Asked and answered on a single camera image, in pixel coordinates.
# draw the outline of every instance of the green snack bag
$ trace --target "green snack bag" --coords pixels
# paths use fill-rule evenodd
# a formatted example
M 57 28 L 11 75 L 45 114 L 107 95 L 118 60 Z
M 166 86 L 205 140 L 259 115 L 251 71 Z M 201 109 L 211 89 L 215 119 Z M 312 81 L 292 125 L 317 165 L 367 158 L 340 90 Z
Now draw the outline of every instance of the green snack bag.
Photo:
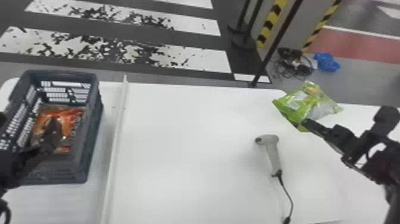
M 310 81 L 305 81 L 293 92 L 279 99 L 274 99 L 272 103 L 301 132 L 308 132 L 301 125 L 304 119 L 318 120 L 326 115 L 336 114 L 343 110 L 322 92 L 320 86 Z

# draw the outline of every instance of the black cable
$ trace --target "black cable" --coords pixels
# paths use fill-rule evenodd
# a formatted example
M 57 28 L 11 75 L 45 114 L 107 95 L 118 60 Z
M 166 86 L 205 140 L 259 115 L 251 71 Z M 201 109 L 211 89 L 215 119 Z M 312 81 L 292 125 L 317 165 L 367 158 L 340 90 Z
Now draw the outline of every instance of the black cable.
M 301 71 L 295 69 L 294 66 L 289 65 L 289 63 L 292 62 L 291 60 L 285 60 L 283 58 L 279 58 L 276 61 L 271 60 L 273 65 L 272 65 L 272 69 L 270 70 L 270 74 L 275 79 L 277 79 L 277 78 L 281 79 L 281 77 L 284 77 L 286 79 L 291 79 L 294 77 L 301 81 L 305 81 L 305 79 L 313 73 L 314 69 L 313 69 L 313 63 L 310 61 L 310 59 L 308 59 L 304 55 L 302 55 L 301 57 L 307 61 L 308 65 L 305 65 L 302 62 L 300 62 L 300 63 L 303 66 L 308 67 L 308 69 L 310 70 L 309 73 L 301 72 Z
M 286 189 L 285 185 L 283 184 L 282 173 L 280 173 L 276 177 L 278 178 L 279 183 L 282 186 L 283 191 L 285 192 L 287 198 L 290 201 L 290 212 L 289 212 L 289 215 L 283 221 L 283 224 L 289 224 L 290 221 L 291 221 L 291 218 L 292 218 L 293 209 L 295 208 L 295 203 L 293 202 L 292 197 L 290 196 L 290 194 L 288 193 L 288 190 Z

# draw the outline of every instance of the white table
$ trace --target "white table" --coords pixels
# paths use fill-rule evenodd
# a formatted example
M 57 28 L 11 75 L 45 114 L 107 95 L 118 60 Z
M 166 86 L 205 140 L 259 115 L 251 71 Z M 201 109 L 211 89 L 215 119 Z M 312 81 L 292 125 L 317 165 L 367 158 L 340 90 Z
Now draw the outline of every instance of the white table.
M 18 79 L 6 81 L 1 89 L 0 111 Z M 89 224 L 98 223 L 107 180 L 108 164 L 121 98 L 121 83 L 101 82 L 104 112 L 85 184 L 22 186 L 5 194 L 12 210 L 11 223 Z
M 15 81 L 0 94 L 8 95 Z M 285 94 L 278 90 L 129 84 L 107 176 L 120 86 L 101 83 L 105 115 L 89 181 L 10 191 L 5 199 L 13 223 L 98 223 L 106 178 L 112 181 L 104 223 L 280 223 L 289 203 L 270 177 L 267 155 L 254 144 L 266 133 L 280 137 L 285 183 L 295 201 L 292 223 L 383 222 L 382 189 L 348 170 L 321 139 L 295 130 L 271 103 Z M 360 134 L 378 109 L 343 106 L 322 124 Z

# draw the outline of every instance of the red floor area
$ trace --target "red floor area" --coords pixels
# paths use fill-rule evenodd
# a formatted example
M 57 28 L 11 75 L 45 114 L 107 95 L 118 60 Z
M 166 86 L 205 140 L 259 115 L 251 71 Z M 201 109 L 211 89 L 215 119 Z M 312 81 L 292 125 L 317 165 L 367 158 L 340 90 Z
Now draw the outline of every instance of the red floor area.
M 322 29 L 308 52 L 400 64 L 400 40 Z

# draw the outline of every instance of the yellow and black striped post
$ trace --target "yellow and black striped post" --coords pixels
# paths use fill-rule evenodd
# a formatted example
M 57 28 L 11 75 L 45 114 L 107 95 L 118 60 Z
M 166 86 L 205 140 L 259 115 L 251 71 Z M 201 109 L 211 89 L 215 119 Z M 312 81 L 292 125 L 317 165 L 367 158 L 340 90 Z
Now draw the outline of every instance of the yellow and black striped post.
M 268 14 L 267 20 L 265 21 L 264 26 L 261 29 L 261 33 L 260 35 L 258 35 L 258 48 L 263 48 L 265 46 L 265 42 L 270 37 L 271 31 L 274 25 L 278 22 L 279 15 L 287 3 L 288 0 L 276 0 L 274 5 L 272 6 L 271 12 Z
M 322 18 L 321 22 L 317 25 L 315 28 L 314 32 L 312 35 L 307 39 L 305 45 L 301 49 L 302 52 L 306 52 L 308 48 L 311 46 L 313 43 L 314 39 L 318 36 L 320 33 L 321 29 L 325 24 L 328 22 L 328 19 L 331 17 L 331 15 L 336 11 L 338 8 L 339 4 L 342 2 L 342 0 L 336 0 L 331 7 L 325 12 L 324 17 Z

